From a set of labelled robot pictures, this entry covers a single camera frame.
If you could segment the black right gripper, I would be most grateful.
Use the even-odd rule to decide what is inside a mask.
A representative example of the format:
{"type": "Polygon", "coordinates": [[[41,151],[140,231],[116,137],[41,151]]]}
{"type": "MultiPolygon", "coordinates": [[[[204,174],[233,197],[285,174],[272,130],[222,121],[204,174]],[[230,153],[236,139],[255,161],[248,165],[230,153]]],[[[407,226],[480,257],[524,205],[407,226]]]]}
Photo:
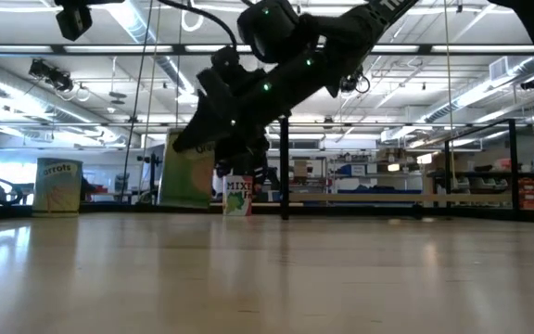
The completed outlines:
{"type": "Polygon", "coordinates": [[[213,142],[218,161],[250,153],[265,139],[264,127],[289,112],[289,71],[205,69],[197,75],[203,88],[197,111],[172,144],[176,152],[213,142]]]}

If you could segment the black monitor stand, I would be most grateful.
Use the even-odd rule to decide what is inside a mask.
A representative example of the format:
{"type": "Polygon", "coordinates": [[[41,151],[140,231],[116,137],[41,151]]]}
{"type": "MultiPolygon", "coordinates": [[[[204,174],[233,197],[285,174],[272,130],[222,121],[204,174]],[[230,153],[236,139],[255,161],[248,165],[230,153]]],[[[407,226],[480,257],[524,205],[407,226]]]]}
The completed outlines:
{"type": "Polygon", "coordinates": [[[152,153],[150,156],[138,156],[138,161],[148,165],[148,188],[143,189],[145,178],[141,177],[141,188],[138,190],[138,201],[140,205],[154,205],[158,195],[158,186],[156,185],[156,171],[159,167],[161,160],[159,156],[152,153]]]}

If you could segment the overhead light bar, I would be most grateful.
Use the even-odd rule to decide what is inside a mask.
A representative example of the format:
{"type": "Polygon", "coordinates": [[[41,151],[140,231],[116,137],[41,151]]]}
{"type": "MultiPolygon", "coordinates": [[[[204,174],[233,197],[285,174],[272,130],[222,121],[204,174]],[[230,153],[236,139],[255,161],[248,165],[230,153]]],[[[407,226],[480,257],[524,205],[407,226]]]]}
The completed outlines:
{"type": "MultiPolygon", "coordinates": [[[[0,45],[0,57],[105,57],[105,56],[183,56],[210,55],[224,45],[0,45]]],[[[432,45],[381,44],[370,51],[372,56],[439,56],[448,51],[456,56],[531,56],[533,45],[432,45]]]]}

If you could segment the background storage rack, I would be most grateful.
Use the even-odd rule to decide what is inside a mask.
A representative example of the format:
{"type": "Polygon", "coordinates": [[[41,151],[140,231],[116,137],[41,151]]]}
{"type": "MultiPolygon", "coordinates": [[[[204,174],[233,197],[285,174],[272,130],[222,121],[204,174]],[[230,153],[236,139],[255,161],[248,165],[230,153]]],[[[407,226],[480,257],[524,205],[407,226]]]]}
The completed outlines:
{"type": "Polygon", "coordinates": [[[327,160],[329,193],[411,193],[423,189],[423,171],[433,154],[403,148],[342,151],[327,160]]]}

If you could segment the white ceiling air vent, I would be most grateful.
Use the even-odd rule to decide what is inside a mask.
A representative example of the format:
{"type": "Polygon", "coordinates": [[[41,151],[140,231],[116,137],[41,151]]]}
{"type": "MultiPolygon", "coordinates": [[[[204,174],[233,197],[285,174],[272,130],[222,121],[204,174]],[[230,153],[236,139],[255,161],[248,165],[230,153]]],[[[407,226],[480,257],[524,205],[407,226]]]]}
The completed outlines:
{"type": "Polygon", "coordinates": [[[489,64],[489,78],[494,84],[503,83],[512,78],[510,61],[511,58],[505,56],[489,64]]]}

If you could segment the black table frame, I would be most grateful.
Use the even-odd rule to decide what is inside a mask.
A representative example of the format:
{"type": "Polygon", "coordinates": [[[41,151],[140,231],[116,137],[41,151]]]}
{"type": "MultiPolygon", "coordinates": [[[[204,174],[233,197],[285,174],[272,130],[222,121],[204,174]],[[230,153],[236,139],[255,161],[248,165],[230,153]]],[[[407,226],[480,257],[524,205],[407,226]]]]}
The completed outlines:
{"type": "MultiPolygon", "coordinates": [[[[218,214],[222,211],[220,206],[209,209],[171,208],[146,205],[123,205],[123,204],[84,204],[79,212],[85,213],[202,213],[218,214]]],[[[488,208],[424,208],[415,207],[298,207],[291,206],[287,209],[289,216],[316,216],[316,217],[342,217],[342,216],[397,216],[413,217],[458,217],[488,219],[497,221],[513,221],[534,223],[533,210],[506,210],[488,208]]]]}

